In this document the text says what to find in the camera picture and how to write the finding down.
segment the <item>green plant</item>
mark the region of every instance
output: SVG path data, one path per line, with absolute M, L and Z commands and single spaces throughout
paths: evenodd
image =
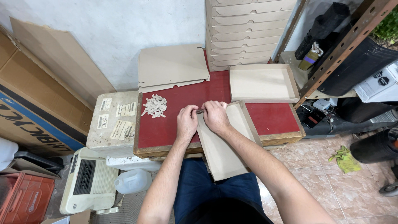
M 372 34 L 391 44 L 398 41 L 398 5 L 373 29 Z

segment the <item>red table top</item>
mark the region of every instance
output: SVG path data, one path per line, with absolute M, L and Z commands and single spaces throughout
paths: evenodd
M 172 145 L 176 139 L 177 115 L 189 104 L 201 107 L 209 100 L 230 103 L 229 71 L 210 72 L 210 81 L 144 93 L 142 104 L 152 94 L 166 98 L 167 111 L 163 113 L 166 117 L 152 118 L 148 114 L 141 117 L 138 148 Z M 260 136 L 300 131 L 288 103 L 246 103 L 246 107 Z M 196 133 L 191 142 L 199 141 Z

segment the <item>yellow cloth rag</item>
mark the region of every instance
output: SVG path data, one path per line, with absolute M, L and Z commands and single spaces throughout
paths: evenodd
M 361 170 L 361 165 L 352 157 L 351 151 L 347 147 L 342 145 L 341 149 L 336 152 L 336 155 L 329 158 L 329 162 L 336 157 L 337 165 L 344 173 Z

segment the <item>blue jeans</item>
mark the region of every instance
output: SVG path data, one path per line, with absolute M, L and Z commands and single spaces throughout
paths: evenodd
M 174 217 L 176 224 L 200 204 L 218 198 L 241 198 L 262 210 L 260 189 L 253 172 L 213 183 L 201 158 L 184 159 L 178 180 Z

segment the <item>wheel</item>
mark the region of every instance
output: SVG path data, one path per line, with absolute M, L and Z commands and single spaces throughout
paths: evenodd
M 386 197 L 393 197 L 398 195 L 398 182 L 382 187 L 379 190 L 379 193 Z

